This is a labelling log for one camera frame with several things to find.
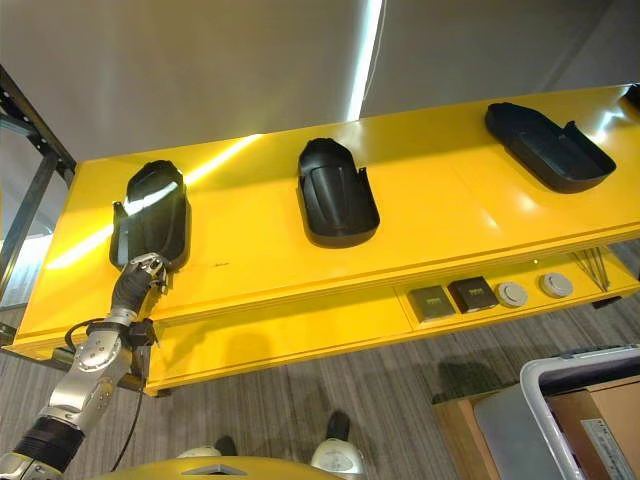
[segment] plastic storage bin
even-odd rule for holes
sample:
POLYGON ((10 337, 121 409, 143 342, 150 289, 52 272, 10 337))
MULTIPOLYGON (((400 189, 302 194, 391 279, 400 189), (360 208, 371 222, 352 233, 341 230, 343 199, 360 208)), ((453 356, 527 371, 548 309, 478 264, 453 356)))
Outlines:
POLYGON ((474 412, 503 480, 584 479, 544 395, 640 373, 637 345, 534 360, 474 412))

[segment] brown box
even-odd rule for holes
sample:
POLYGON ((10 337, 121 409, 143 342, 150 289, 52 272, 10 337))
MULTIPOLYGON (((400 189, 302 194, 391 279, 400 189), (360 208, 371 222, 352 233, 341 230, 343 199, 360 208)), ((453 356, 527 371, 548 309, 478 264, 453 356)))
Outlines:
POLYGON ((458 476, 464 480, 500 480, 489 446, 476 421, 473 406, 495 392, 434 405, 458 476))
POLYGON ((630 471, 640 478, 637 377, 548 397, 547 402, 589 479, 609 479, 607 465, 617 478, 633 478, 630 471))

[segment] black cable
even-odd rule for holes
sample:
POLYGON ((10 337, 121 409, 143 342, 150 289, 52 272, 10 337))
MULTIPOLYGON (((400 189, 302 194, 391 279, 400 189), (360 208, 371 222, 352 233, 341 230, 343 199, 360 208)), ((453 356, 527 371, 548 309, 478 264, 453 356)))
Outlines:
POLYGON ((118 465, 120 465, 120 461, 122 460, 122 457, 124 457, 125 452, 127 451, 127 447, 129 446, 129 442, 131 441, 131 437, 133 437, 133 431, 136 429, 136 424, 138 423, 138 417, 140 416, 140 407, 142 406, 142 397, 144 396, 144 385, 145 385, 145 380, 142 379, 142 383, 140 383, 140 390, 138 390, 138 404, 136 405, 136 413, 133 417, 133 423, 131 424, 131 428, 129 429, 129 434, 127 435, 127 439, 124 442, 124 445, 122 446, 122 450, 120 450, 120 455, 118 455, 118 459, 116 460, 116 463, 113 464, 113 468, 111 469, 112 472, 115 472, 116 469, 118 468, 118 465))
POLYGON ((71 338, 73 332, 75 332, 80 327, 86 327, 88 325, 91 325, 92 323, 101 322, 102 320, 104 320, 104 318, 92 318, 91 320, 85 320, 84 322, 76 323, 73 327, 67 330, 67 333, 64 334, 64 343, 67 344, 69 350, 71 350, 72 353, 76 353, 76 346, 73 343, 73 339, 71 338))

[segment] gray carpet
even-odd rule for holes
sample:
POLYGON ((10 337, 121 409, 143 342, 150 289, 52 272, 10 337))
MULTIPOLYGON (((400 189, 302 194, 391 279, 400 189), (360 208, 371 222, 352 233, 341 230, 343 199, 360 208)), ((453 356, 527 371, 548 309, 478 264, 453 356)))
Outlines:
MULTIPOLYGON (((638 271, 640 242, 616 246, 638 271)), ((0 314, 0 321, 20 311, 0 314)), ((178 455, 231 435, 241 454, 308 462, 336 409, 352 420, 370 479, 457 478, 432 402, 517 381, 534 358, 592 345, 640 342, 640 295, 600 310, 576 307, 492 327, 288 365, 145 398, 122 466, 178 455)), ((58 372, 0 356, 0 451, 33 422, 58 372)), ((119 391, 66 478, 105 472, 129 429, 136 396, 119 391)))

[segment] yellow shelf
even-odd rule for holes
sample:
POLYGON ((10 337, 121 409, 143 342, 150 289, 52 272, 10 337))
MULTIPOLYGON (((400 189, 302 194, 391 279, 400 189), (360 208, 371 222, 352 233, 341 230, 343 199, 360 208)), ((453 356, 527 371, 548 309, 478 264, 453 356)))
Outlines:
POLYGON ((576 120, 615 159, 602 184, 571 195, 545 188, 491 137, 490 101, 83 163, 14 348, 59 342, 108 310, 118 276, 107 260, 111 203, 156 159, 187 174, 193 214, 191 258, 156 305, 158 324, 467 276, 638 237, 640 122, 623 93, 508 99, 558 123, 576 120), (316 247, 302 226, 297 158, 309 139, 327 136, 367 166, 380 211, 377 233, 357 247, 316 247))
MULTIPOLYGON (((159 331, 160 346, 152 348, 147 393, 260 368, 360 350, 388 343, 442 334, 465 328, 535 315, 640 290, 640 283, 608 249, 603 262, 611 282, 602 292, 571 254, 561 254, 485 273, 492 288, 515 281, 529 294, 527 305, 502 305, 470 314, 420 323, 406 294, 434 285, 418 282, 402 287, 375 287, 296 304, 234 313, 170 325, 159 331), (574 292, 555 299, 537 285, 539 277, 560 272, 571 279, 574 292)), ((446 288, 460 277, 443 278, 446 288)))

